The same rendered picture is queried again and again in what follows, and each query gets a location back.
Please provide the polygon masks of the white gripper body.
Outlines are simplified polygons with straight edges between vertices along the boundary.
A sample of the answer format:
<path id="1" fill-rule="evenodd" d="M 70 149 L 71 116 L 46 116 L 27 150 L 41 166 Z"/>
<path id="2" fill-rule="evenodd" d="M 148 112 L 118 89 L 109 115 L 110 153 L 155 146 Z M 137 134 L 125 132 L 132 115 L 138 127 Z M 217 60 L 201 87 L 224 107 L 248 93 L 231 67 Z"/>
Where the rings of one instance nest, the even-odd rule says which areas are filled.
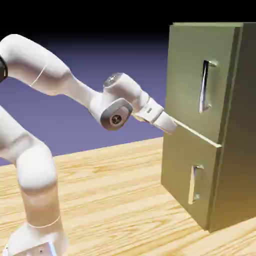
<path id="1" fill-rule="evenodd" d="M 177 128 L 176 123 L 164 111 L 156 113 L 152 111 L 149 113 L 147 113 L 146 111 L 137 112 L 133 113 L 132 116 L 138 121 L 149 123 L 167 134 L 172 134 L 174 130 Z"/>

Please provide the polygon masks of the large olive cabinet door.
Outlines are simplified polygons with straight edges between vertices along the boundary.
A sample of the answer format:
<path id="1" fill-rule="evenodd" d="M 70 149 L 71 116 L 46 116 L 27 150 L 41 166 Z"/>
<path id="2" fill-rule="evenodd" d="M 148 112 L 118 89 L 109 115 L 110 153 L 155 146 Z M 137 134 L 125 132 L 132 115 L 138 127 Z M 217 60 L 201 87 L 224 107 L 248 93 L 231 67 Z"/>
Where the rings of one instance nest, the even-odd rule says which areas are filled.
<path id="1" fill-rule="evenodd" d="M 215 144 L 223 140 L 229 94 L 243 25 L 235 22 L 174 23 L 170 27 L 166 104 L 169 115 Z M 213 60 L 206 104 L 199 113 L 203 61 Z"/>

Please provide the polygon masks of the small olive cabinet door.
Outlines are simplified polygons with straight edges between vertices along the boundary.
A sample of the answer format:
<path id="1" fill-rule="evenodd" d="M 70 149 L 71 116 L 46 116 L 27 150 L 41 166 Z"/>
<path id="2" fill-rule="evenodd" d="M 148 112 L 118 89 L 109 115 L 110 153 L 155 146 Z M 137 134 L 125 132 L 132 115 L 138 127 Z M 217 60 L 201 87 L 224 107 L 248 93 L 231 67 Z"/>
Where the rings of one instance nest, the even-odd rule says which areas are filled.
<path id="1" fill-rule="evenodd" d="M 174 134 L 164 135 L 161 184 L 203 228 L 208 229 L 216 168 L 222 149 L 188 130 L 178 127 Z M 188 204 L 191 167 L 202 165 L 200 199 Z"/>

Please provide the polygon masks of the olive green cabinet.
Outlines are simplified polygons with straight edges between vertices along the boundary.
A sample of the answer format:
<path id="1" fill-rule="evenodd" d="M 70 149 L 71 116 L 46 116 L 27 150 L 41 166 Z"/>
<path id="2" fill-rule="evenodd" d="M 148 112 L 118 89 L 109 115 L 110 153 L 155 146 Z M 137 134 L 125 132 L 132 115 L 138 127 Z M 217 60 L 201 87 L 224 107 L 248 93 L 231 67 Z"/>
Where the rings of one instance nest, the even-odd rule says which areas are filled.
<path id="1" fill-rule="evenodd" d="M 256 22 L 243 25 L 229 91 L 223 137 L 208 219 L 209 232 L 256 217 Z"/>

